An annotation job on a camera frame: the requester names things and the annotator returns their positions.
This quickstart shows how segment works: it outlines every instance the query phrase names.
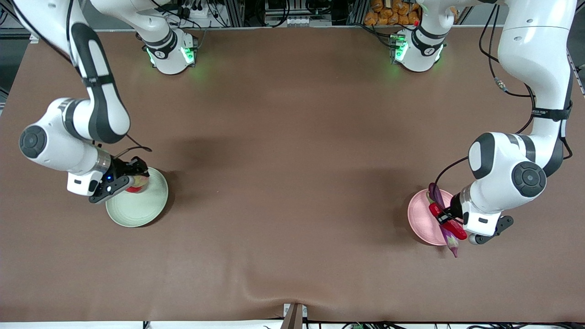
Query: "green led light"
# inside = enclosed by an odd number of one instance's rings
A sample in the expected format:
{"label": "green led light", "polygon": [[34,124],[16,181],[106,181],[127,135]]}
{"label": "green led light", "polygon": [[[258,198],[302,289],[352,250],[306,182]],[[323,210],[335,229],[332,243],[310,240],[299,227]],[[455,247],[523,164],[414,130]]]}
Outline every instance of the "green led light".
{"label": "green led light", "polygon": [[435,57],[435,61],[438,61],[441,57],[441,50],[443,50],[443,45],[441,45],[439,50],[437,50],[437,57]]}
{"label": "green led light", "polygon": [[181,47],[181,52],[183,53],[183,57],[185,57],[185,61],[187,61],[187,63],[193,63],[194,61],[193,50]]}
{"label": "green led light", "polygon": [[396,60],[403,60],[404,54],[408,50],[408,42],[404,41],[400,48],[396,51]]}
{"label": "green led light", "polygon": [[150,62],[152,63],[152,65],[154,65],[154,59],[152,58],[152,54],[150,53],[150,50],[148,48],[146,49],[146,53],[148,53],[148,57],[150,57]]}

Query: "brown surface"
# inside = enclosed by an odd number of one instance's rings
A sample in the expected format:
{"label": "brown surface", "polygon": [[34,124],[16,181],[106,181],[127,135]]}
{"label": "brown surface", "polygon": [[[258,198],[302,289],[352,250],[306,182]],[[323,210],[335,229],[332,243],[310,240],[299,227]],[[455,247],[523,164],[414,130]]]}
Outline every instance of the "brown surface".
{"label": "brown surface", "polygon": [[[132,136],[154,149],[136,154],[172,192],[138,229],[20,154],[49,102],[85,95],[73,68],[30,46],[0,120],[0,320],[270,318],[298,301],[314,320],[585,321],[578,89],[575,157],[507,212],[503,236],[454,259],[409,229],[415,192],[482,132],[528,117],[527,99],[495,87],[479,31],[454,29],[422,74],[362,30],[213,31],[178,76],[150,68],[133,33],[102,34]],[[461,165],[442,186],[471,181]]]}

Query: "red object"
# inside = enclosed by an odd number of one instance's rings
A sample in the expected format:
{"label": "red object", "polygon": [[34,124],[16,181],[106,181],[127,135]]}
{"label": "red object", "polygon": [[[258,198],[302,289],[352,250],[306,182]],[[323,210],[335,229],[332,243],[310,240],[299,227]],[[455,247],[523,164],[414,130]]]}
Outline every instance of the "red object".
{"label": "red object", "polygon": [[436,219],[439,219],[439,217],[443,213],[441,211],[441,209],[439,208],[439,205],[437,203],[434,203],[434,202],[429,205],[429,210],[431,211],[431,214],[433,214],[433,216],[435,216]]}
{"label": "red object", "polygon": [[140,190],[141,190],[143,187],[144,187],[144,185],[142,185],[142,186],[140,186],[140,187],[132,187],[132,186],[130,186],[130,187],[128,187],[128,188],[126,189],[126,192],[130,192],[130,193],[138,193],[138,192],[140,192]]}
{"label": "red object", "polygon": [[439,221],[439,225],[441,225],[442,228],[453,233],[453,235],[459,240],[467,239],[467,232],[465,232],[461,224],[445,215],[437,203],[431,203],[429,205],[429,210],[431,211],[431,214],[433,214],[433,216],[435,216],[435,218]]}
{"label": "red object", "polygon": [[467,232],[465,232],[461,224],[454,220],[447,220],[441,224],[441,227],[453,233],[453,235],[459,240],[467,239]]}

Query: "purple object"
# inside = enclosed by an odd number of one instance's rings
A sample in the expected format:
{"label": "purple object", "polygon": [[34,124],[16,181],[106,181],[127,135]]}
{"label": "purple object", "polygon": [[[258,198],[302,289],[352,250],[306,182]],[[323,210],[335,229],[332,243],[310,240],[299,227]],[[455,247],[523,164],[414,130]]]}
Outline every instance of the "purple object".
{"label": "purple object", "polygon": [[[435,183],[429,184],[429,195],[433,196],[431,199],[434,199],[435,202],[437,202],[437,204],[441,207],[441,209],[445,209],[445,202],[443,201],[443,196],[441,195],[441,190],[435,185]],[[459,240],[457,240],[457,238],[453,235],[453,233],[447,231],[442,226],[439,226],[439,227],[441,228],[441,233],[443,233],[443,238],[445,239],[445,243],[447,243],[447,248],[449,248],[449,250],[451,250],[451,252],[453,253],[453,256],[455,256],[455,258],[457,258],[457,250],[459,248]]]}

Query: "connector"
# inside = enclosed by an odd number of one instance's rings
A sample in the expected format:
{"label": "connector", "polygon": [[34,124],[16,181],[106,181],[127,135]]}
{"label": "connector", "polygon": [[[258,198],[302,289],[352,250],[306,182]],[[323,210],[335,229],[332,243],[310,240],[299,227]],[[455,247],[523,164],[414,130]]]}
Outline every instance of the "connector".
{"label": "connector", "polygon": [[503,92],[508,92],[508,88],[506,88],[506,84],[502,80],[500,80],[500,78],[494,77],[494,81],[499,89],[502,89]]}

